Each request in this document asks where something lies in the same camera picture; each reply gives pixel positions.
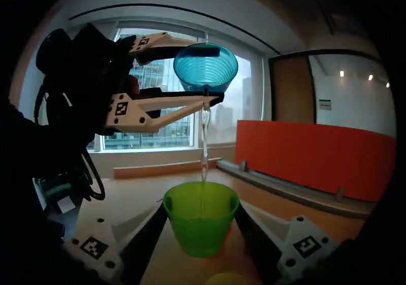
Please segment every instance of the windowsill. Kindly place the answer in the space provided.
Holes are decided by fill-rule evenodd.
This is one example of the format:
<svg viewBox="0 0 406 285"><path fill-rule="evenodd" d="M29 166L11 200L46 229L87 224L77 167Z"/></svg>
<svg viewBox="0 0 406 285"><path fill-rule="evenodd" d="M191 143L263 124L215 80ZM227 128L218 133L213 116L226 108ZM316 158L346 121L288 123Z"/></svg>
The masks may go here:
<svg viewBox="0 0 406 285"><path fill-rule="evenodd" d="M209 145L210 149L226 149L233 148L235 144L217 144ZM95 152L94 150L89 150L90 154L113 154L113 153L165 153L165 152L183 152L183 151L201 151L202 148L199 147L179 147L179 148L161 148L161 149L123 149L123 150L101 150L100 152Z"/></svg>

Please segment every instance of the window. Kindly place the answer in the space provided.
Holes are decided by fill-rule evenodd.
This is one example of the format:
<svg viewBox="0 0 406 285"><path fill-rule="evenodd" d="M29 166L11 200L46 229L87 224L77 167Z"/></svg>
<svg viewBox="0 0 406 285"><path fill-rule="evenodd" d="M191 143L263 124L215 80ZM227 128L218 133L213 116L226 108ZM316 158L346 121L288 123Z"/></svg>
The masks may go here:
<svg viewBox="0 0 406 285"><path fill-rule="evenodd" d="M222 103L211 108L207 142L210 145L234 143L238 120L261 118L263 76L262 58L243 45L209 35L209 42L231 50L238 62L238 72L224 94Z"/></svg>
<svg viewBox="0 0 406 285"><path fill-rule="evenodd" d="M197 42L205 41L205 33L188 30L175 25L147 22L150 28L133 28L144 25L139 22L125 22L118 30L116 40L136 34L144 36L158 32L168 32L171 36ZM182 31L191 35L171 32ZM234 41L225 35L217 37L206 34L210 43L222 45L231 50L238 61L239 70L224 95L224 101L211 108L211 120L208 133L208 144L221 146L233 144L236 140L238 120L254 120L261 118L263 96L263 68L261 53ZM130 74L138 78L140 89L160 87L164 92L184 91L173 69L173 59L156 60L140 66L135 61ZM161 116L171 113L173 109L163 109ZM189 115L181 120L161 128L157 133L115 133L112 136L96 136L95 142L88 146L88 150L115 151L135 150L151 151L153 149L201 148L201 127L199 114Z"/></svg>
<svg viewBox="0 0 406 285"><path fill-rule="evenodd" d="M147 34L163 32L164 30L122 28L117 39L136 34L142 37ZM196 37L169 32L173 37L197 41ZM140 66L134 61L130 74L137 77L140 89L160 87L164 92L184 91L174 72L174 59L155 60L147 65ZM179 108L164 109L161 116L171 113ZM157 133L115 133L113 136L104 137L105 150L120 149L160 149L192 147L194 115L189 115L181 120L161 128Z"/></svg>

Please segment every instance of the wall sign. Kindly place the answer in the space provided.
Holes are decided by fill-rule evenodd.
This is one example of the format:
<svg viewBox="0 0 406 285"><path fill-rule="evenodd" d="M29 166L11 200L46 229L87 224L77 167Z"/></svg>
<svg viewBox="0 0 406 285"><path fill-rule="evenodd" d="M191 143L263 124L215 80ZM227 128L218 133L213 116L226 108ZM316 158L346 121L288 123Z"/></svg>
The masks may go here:
<svg viewBox="0 0 406 285"><path fill-rule="evenodd" d="M331 111L331 100L319 99L319 109Z"/></svg>

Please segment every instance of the yellow cup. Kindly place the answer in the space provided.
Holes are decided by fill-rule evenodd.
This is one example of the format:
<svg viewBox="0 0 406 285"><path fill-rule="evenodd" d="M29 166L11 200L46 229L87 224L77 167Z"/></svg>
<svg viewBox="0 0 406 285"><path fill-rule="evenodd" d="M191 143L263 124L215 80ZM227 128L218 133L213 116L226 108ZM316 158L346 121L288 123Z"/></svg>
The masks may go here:
<svg viewBox="0 0 406 285"><path fill-rule="evenodd" d="M248 281L239 274L225 272L213 275L206 285L248 285Z"/></svg>

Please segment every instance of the ceiling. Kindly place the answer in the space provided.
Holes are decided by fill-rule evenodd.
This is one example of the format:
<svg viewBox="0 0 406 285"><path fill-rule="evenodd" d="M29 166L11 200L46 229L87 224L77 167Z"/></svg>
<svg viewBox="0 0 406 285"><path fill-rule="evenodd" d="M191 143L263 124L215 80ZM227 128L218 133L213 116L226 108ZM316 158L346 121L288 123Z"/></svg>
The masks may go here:
<svg viewBox="0 0 406 285"><path fill-rule="evenodd" d="M367 38L367 33L344 0L279 0L295 16L309 22L324 20L331 33L344 31Z"/></svg>

